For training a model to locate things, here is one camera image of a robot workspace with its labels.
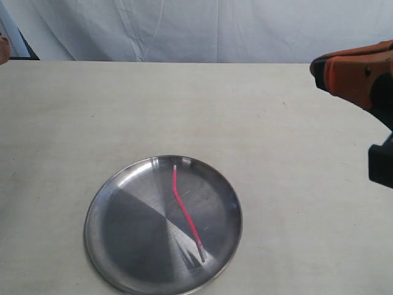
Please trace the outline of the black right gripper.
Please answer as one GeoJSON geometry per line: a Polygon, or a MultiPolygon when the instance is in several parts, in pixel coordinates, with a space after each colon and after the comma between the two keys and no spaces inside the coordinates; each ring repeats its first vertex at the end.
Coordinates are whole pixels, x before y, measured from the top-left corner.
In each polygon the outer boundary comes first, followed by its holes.
{"type": "MultiPolygon", "coordinates": [[[[392,51],[321,56],[310,64],[316,87],[346,100],[392,129],[392,51]]],[[[393,186],[392,134],[368,150],[368,177],[393,186]]]]}

